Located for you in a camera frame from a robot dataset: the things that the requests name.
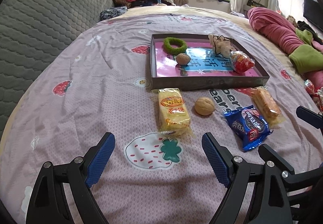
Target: blue gripper pad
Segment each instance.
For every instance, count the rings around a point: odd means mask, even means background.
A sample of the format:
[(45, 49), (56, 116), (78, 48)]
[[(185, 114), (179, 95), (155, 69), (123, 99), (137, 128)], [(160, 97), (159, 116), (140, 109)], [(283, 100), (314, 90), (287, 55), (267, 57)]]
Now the blue gripper pad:
[(106, 140), (92, 159), (91, 163), (88, 166), (88, 175), (85, 180), (85, 184), (88, 188), (92, 187), (93, 184), (96, 184), (99, 181), (102, 172), (114, 150), (115, 143), (116, 139), (114, 135), (110, 133), (110, 135), (106, 138)]
[(202, 147), (218, 181), (226, 188), (229, 187), (229, 169), (206, 134), (202, 136)]

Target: oreo cookie package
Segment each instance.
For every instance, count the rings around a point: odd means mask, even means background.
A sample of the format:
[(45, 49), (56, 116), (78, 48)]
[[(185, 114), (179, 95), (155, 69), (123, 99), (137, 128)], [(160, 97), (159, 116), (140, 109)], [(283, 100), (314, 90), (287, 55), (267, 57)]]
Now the oreo cookie package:
[(224, 113), (228, 125), (242, 139), (243, 150), (256, 148), (272, 132), (268, 123), (253, 105)]

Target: bread snack package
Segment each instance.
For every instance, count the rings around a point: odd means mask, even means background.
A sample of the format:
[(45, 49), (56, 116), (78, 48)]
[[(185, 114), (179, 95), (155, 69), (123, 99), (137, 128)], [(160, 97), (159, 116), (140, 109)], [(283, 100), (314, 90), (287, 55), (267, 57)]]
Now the bread snack package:
[(269, 127), (274, 128), (284, 122), (286, 119), (269, 91), (264, 87), (256, 87), (255, 89), (253, 100)]
[(178, 88), (159, 89), (158, 103), (161, 131), (173, 131), (176, 136), (184, 133), (193, 134), (190, 128), (190, 115)]

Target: gray quilted mattress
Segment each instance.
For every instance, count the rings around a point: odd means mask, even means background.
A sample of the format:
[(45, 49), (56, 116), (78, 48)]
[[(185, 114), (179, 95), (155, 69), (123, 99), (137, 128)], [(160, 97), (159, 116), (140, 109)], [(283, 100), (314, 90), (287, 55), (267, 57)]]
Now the gray quilted mattress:
[(19, 99), (112, 0), (3, 0), (0, 5), (0, 138)]

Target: red candy wrapper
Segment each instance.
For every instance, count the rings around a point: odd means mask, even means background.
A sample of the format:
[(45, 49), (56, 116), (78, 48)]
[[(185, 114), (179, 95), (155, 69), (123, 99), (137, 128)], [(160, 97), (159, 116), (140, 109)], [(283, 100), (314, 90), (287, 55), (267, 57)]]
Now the red candy wrapper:
[(304, 81), (304, 88), (306, 92), (308, 92), (309, 95), (314, 95), (315, 94), (315, 88), (311, 80), (305, 80)]
[(234, 71), (244, 73), (255, 66), (255, 61), (241, 51), (230, 53), (230, 62)]

